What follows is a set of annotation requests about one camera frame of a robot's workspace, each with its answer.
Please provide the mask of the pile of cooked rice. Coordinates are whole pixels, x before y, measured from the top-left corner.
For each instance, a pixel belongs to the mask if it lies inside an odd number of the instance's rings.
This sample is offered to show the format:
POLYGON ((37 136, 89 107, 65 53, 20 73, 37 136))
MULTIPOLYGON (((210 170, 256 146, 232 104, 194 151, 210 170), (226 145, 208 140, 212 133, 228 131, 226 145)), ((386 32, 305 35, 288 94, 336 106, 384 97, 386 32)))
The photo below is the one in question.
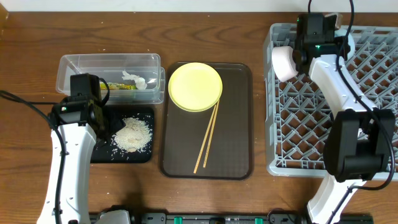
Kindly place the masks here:
POLYGON ((123 118, 125 127, 111 138, 111 145, 123 152, 146 152, 152 141, 153 130, 138 118, 123 118))

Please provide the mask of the green snack wrapper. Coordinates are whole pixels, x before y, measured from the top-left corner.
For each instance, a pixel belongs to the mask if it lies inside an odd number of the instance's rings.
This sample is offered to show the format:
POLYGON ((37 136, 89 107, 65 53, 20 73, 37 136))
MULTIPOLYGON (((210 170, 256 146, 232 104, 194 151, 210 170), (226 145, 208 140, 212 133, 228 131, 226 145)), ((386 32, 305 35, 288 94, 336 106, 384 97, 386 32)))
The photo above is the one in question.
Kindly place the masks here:
POLYGON ((100 89, 101 90, 135 90, 136 86, 135 85, 127 85, 123 83, 107 83, 105 84, 104 82, 100 82, 100 89))

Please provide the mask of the pink white bowl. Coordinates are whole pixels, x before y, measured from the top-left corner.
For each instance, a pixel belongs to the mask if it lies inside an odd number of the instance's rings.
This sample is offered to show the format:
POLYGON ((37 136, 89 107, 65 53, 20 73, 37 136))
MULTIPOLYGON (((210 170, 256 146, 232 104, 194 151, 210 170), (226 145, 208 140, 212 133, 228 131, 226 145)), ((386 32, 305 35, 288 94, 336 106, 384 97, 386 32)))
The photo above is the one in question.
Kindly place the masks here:
POLYGON ((293 48, 289 46, 274 47, 272 49, 272 66, 274 73, 281 82, 298 75, 296 71, 296 64, 293 60, 293 48))

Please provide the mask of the white tissue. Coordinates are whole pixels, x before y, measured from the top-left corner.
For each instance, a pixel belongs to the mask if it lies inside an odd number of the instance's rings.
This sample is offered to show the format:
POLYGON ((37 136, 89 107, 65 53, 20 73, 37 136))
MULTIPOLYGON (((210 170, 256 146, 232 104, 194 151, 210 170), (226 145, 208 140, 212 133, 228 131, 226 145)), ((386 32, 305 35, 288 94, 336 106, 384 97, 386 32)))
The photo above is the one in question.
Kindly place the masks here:
POLYGON ((126 71, 122 71, 122 79, 124 81, 133 81, 132 85, 122 84, 120 89, 122 90, 145 90, 147 88, 147 83, 144 78, 130 74, 126 71))

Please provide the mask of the yellow plastic plate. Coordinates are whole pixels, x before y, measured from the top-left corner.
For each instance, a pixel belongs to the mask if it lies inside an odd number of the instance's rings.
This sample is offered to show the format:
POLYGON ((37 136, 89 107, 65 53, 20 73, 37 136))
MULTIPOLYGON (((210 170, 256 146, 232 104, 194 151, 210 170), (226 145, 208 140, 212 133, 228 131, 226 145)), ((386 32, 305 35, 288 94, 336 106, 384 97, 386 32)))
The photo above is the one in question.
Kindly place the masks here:
POLYGON ((179 66, 171 74, 168 91, 170 99, 180 109, 201 112, 219 101, 223 82, 213 67, 192 62, 179 66))

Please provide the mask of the light blue bowl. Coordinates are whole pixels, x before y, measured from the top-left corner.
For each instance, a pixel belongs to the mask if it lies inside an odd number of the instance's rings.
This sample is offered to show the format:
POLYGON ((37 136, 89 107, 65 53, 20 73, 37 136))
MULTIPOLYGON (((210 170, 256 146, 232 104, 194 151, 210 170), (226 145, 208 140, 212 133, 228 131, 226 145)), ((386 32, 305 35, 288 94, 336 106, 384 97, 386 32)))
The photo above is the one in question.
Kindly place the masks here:
MULTIPOLYGON (((335 30, 335 37, 344 37, 346 35, 346 29, 338 29, 335 30)), ((351 34, 348 35, 347 44, 349 46, 349 50, 345 50, 345 61, 351 59, 355 54, 355 42, 353 36, 351 34)))

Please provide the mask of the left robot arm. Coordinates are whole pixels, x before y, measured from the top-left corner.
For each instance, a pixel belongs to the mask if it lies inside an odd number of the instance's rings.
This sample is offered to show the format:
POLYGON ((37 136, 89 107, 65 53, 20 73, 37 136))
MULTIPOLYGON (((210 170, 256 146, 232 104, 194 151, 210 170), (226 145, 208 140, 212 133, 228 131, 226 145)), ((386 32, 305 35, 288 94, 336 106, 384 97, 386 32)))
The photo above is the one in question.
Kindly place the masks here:
POLYGON ((70 96, 52 107, 52 163, 45 203, 38 223, 89 223, 90 161, 96 146, 106 144, 124 121, 101 96, 103 78, 89 73, 70 78, 70 96))

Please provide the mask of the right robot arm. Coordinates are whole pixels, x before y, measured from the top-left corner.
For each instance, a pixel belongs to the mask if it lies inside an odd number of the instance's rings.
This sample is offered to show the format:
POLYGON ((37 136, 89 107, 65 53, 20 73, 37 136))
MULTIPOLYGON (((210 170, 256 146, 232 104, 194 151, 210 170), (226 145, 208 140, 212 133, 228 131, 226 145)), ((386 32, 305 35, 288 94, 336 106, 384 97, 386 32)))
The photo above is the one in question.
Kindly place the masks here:
POLYGON ((336 28, 337 15, 301 14, 293 60, 319 87, 333 115, 323 147, 327 171, 314 198, 307 203, 308 223, 337 223, 355 191, 391 166, 383 189, 392 180, 395 158, 392 137, 396 117, 379 109, 351 78, 345 62, 355 51, 349 30, 336 28))

